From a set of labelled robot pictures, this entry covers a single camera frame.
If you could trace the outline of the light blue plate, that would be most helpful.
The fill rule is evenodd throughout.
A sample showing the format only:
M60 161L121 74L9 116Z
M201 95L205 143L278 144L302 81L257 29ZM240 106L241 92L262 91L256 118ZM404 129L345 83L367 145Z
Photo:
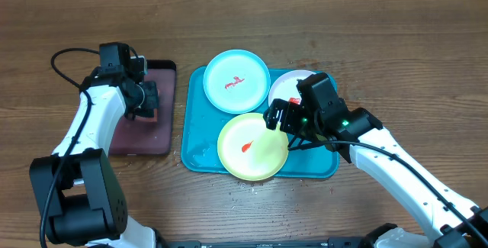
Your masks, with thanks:
M229 114L255 110L268 97L271 76L265 62L248 50L227 50L207 65L203 89L209 102Z

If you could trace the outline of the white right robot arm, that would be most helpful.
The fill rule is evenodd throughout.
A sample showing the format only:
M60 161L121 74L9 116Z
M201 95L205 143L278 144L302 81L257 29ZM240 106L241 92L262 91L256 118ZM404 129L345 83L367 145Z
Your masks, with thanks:
M326 147L380 183L415 219L422 234L384 224L361 247L485 247L487 210L459 195L412 158L388 129L363 108L343 99L295 103L275 99L263 114L270 130L293 139L289 150Z

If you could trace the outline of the white pink plate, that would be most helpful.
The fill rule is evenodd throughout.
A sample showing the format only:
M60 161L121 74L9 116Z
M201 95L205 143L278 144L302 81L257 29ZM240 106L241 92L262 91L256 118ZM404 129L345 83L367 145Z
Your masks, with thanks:
M301 96L297 90L299 80L304 80L313 75L314 72L309 70L292 70L279 76L272 84L268 94L268 104L275 99L282 99L291 103L299 105L301 103Z

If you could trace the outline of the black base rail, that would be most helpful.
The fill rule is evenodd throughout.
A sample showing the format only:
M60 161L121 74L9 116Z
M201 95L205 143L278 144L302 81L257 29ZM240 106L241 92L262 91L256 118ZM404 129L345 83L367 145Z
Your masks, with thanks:
M170 248L356 248L362 237L330 237L327 240L283 240L202 243L196 240L168 242Z

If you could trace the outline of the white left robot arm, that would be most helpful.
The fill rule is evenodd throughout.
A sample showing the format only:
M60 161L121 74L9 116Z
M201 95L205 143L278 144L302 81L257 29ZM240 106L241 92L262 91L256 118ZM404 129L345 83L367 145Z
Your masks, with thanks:
M79 109L63 141L29 170L40 212L40 245L165 247L160 233L135 221L108 151L118 121L147 108L154 82L117 66L95 68L79 85Z

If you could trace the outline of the red sponge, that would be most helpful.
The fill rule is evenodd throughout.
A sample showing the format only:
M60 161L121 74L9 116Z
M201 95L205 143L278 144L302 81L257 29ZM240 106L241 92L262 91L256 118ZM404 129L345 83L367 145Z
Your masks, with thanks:
M153 116L152 117L135 116L134 117L134 120L135 121L144 122L144 123L156 123L158 121L157 115L158 115L157 110L155 110L153 112Z

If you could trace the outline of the yellow plate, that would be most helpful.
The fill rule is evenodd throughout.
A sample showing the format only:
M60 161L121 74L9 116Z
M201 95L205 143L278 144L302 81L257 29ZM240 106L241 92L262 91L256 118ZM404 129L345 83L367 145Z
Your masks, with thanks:
M240 114L228 121L217 139L217 155L231 175L250 182L268 179L288 157L288 138L269 130L259 113Z

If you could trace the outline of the dark tray with red water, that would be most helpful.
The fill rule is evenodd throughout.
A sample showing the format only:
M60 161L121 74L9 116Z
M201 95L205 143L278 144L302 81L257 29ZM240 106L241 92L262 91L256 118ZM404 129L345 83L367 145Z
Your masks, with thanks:
M162 155L171 149L176 91L176 64L171 60L149 60L147 81L154 81L159 106L153 118L122 117L115 128L111 155Z

